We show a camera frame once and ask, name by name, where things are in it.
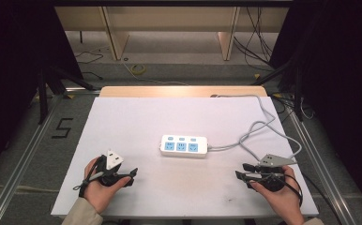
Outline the black metal stand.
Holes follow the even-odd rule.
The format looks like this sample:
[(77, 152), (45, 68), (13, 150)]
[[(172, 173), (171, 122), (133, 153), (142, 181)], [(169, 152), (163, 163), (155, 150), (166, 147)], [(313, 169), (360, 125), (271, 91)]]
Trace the black metal stand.
[(297, 63), (289, 60), (283, 66), (275, 69), (270, 72), (263, 78), (258, 79), (253, 83), (253, 85), (262, 85), (266, 82), (269, 82), (276, 77), (281, 76), (281, 79), (278, 84), (278, 89), (281, 92), (291, 91), (294, 95), (294, 113), (297, 118), (303, 120), (303, 110), (302, 107), (302, 75), (299, 71)]
[(47, 101), (46, 86), (52, 90), (55, 95), (63, 95), (66, 92), (66, 87), (61, 82), (62, 79), (69, 80), (78, 84), (80, 87), (95, 91), (96, 87), (92, 84), (85, 82), (82, 78), (77, 78), (70, 73), (66, 72), (59, 67), (46, 67), (38, 74), (38, 96), (39, 96), (39, 108), (40, 118), (39, 124), (41, 125), (49, 113), (49, 106)]

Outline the aluminium floor rail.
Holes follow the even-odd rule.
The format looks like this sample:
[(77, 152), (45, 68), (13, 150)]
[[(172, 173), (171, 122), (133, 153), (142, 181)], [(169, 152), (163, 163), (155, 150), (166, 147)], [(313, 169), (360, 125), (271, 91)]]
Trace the aluminium floor rail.
[(292, 123), (294, 124), (296, 132), (304, 145), (305, 151), (307, 152), (309, 159), (321, 180), (324, 190), (328, 196), (328, 200), (331, 202), (335, 213), (339, 217), (340, 223), (342, 225), (356, 225), (356, 221), (347, 202), (342, 197), (340, 190), (337, 188), (336, 183), (331, 176), (330, 171), (326, 167), (324, 160), (321, 158), (307, 128), (299, 120), (295, 112), (288, 109), (288, 113)]
[(50, 94), (39, 120), (39, 99), (29, 103), (0, 155), (0, 225), (60, 225), (51, 215), (59, 189), (98, 94)]

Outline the person's right hand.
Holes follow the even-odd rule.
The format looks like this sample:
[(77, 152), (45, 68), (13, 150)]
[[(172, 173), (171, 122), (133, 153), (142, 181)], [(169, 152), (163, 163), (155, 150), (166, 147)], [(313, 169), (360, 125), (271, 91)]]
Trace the person's right hand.
[(282, 167), (286, 175), (285, 181), (295, 189), (285, 186), (283, 189), (272, 192), (257, 182), (251, 182), (252, 187), (268, 201), (273, 211), (280, 216), (287, 225), (301, 224), (305, 219), (300, 210), (297, 192), (300, 187), (294, 180), (294, 170), (289, 166)]

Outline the white board sheet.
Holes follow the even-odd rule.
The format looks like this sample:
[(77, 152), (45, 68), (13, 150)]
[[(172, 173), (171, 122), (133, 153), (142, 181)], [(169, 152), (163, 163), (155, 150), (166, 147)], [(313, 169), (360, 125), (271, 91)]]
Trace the white board sheet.
[[(243, 163), (293, 150), (269, 97), (98, 97), (83, 129), (52, 213), (63, 217), (78, 197), (84, 166), (113, 150), (134, 184), (116, 193), (114, 218), (267, 218), (266, 200), (235, 176)], [(201, 136), (206, 157), (165, 157), (163, 135)]]

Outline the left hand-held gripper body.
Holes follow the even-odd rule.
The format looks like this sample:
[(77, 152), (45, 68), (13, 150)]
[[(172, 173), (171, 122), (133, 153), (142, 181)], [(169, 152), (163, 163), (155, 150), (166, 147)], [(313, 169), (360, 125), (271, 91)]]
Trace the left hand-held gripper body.
[(118, 170), (123, 163), (123, 158), (114, 151), (108, 150), (107, 155), (102, 155), (98, 159), (96, 174), (98, 181), (105, 187), (110, 187), (124, 178), (119, 176)]

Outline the white power strip blue sockets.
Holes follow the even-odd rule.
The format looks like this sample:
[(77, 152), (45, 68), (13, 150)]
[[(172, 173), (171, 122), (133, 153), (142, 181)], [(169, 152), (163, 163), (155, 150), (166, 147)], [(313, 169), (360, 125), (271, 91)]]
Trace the white power strip blue sockets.
[(204, 158), (208, 142), (205, 137), (185, 135), (163, 135), (159, 145), (160, 153), (167, 157)]

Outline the black curtain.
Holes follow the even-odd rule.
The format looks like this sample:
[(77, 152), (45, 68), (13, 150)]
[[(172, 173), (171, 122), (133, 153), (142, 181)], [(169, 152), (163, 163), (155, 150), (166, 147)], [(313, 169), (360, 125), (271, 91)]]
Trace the black curtain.
[(0, 0), (0, 155), (38, 89), (39, 73), (83, 75), (53, 0)]
[(270, 60), (299, 74), (335, 151), (362, 192), (362, 0), (293, 0)]

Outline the beige wooden shelf unit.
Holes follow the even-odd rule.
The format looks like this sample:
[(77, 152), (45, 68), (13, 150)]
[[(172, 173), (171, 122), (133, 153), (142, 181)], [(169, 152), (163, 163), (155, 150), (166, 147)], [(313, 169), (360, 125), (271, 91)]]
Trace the beige wooden shelf unit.
[(236, 32), (281, 30), (286, 7), (57, 7), (66, 31), (104, 31), (113, 59), (119, 60), (134, 31), (216, 32), (222, 57), (231, 58)]

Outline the person's left hand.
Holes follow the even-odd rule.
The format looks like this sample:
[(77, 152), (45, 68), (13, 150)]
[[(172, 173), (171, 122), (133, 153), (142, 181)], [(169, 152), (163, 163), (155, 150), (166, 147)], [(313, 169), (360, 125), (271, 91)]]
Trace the person's left hand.
[(103, 186), (95, 180), (89, 183), (84, 191), (84, 198), (101, 214), (110, 204), (115, 193), (124, 187), (130, 177), (124, 177), (110, 187)]

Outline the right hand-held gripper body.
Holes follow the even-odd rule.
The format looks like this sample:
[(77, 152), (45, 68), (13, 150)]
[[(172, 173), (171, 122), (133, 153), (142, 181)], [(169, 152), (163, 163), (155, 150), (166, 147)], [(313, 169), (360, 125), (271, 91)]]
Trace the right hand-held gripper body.
[(282, 167), (295, 163), (296, 161), (291, 158), (265, 155), (255, 166), (256, 172), (261, 176), (259, 183), (272, 192), (281, 190), (285, 183)]

